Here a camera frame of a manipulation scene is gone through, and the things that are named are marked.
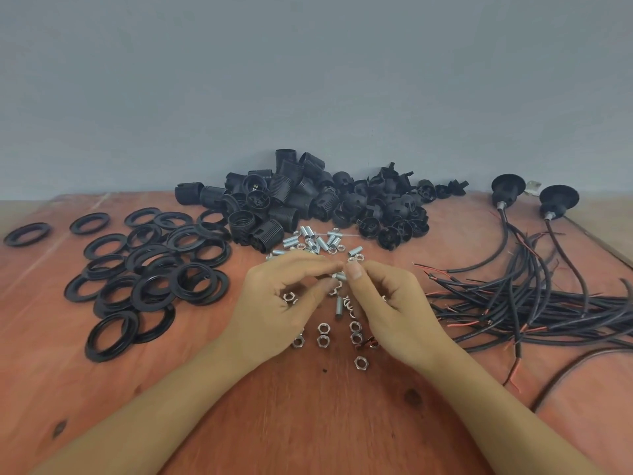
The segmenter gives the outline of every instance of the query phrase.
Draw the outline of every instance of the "fingernail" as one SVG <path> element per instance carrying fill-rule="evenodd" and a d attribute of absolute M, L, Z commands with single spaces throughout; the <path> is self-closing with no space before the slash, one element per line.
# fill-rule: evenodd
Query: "fingernail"
<path fill-rule="evenodd" d="M 363 269 L 360 267 L 358 262 L 354 260 L 353 262 L 348 262 L 345 267 L 345 272 L 347 276 L 352 280 L 358 280 L 363 276 Z"/>

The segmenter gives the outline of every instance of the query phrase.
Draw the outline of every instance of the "human hand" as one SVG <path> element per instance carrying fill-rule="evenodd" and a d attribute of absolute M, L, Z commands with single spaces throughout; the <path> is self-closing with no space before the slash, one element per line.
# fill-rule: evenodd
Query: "human hand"
<path fill-rule="evenodd" d="M 349 262 L 347 284 L 367 315 L 372 333 L 392 356 L 415 368 L 429 367 L 437 354 L 456 346 L 436 319 L 418 280 L 382 263 Z"/>
<path fill-rule="evenodd" d="M 296 304 L 286 303 L 282 293 L 305 277 L 330 275 L 342 269 L 340 261 L 302 250 L 290 251 L 251 268 L 221 338 L 251 369 L 271 359 L 288 348 L 338 282 L 329 276 L 319 280 Z"/>

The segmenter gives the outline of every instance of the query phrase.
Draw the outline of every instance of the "wood grain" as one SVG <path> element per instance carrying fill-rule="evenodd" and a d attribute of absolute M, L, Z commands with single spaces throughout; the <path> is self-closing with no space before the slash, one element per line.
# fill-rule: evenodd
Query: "wood grain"
<path fill-rule="evenodd" d="M 63 289 L 87 262 L 83 247 L 105 233 L 129 233 L 124 217 L 146 206 L 195 216 L 202 212 L 202 207 L 178 205 L 169 192 L 62 196 L 20 223 L 51 223 L 50 237 L 23 249 L 0 247 L 3 473 L 24 473 L 193 357 L 226 327 L 245 272 L 264 260 L 249 247 L 234 247 L 222 267 L 232 284 L 222 301 L 210 307 L 178 303 L 165 335 L 133 346 L 111 362 L 93 364 L 83 356 L 83 345 L 98 319 L 91 303 L 70 303 Z M 501 239 L 488 195 L 441 200 L 427 209 L 429 235 L 392 253 L 359 237 L 345 237 L 344 243 L 348 248 L 362 244 L 369 259 L 415 270 L 414 261 L 439 268 L 478 262 Z M 111 224 L 85 237 L 68 231 L 75 218 L 92 211 L 108 212 Z M 508 217 L 530 234 L 544 229 L 534 199 L 521 197 Z M 331 225 L 311 226 L 324 232 Z M 624 264 L 566 220 L 558 220 L 556 229 L 566 233 L 561 243 L 586 275 L 591 292 L 624 294 L 618 278 L 633 279 Z M 462 279 L 497 276 L 514 247 L 511 242 L 503 259 Z M 549 253 L 551 243 L 542 239 L 539 250 Z M 346 258 L 345 253 L 337 256 Z M 424 290 L 437 289 L 423 271 L 414 272 Z M 555 283 L 579 290 L 564 266 L 556 271 Z M 317 325 L 324 321 L 332 325 L 328 349 L 316 344 Z M 285 351 L 233 387 L 172 456 L 164 473 L 490 473 L 462 423 L 414 371 L 384 350 L 369 349 L 369 369 L 356 370 L 348 325 L 348 319 L 334 321 L 334 299 L 326 300 L 306 326 L 305 346 Z M 520 392 L 509 390 L 529 404 L 558 369 L 586 350 L 527 345 L 516 376 Z M 511 351 L 502 347 L 474 358 L 499 381 L 513 361 Z M 633 466 L 628 450 L 633 443 L 633 407 L 628 403 L 632 374 L 633 357 L 592 360 L 552 394 L 541 412 L 610 473 L 630 473 Z"/>

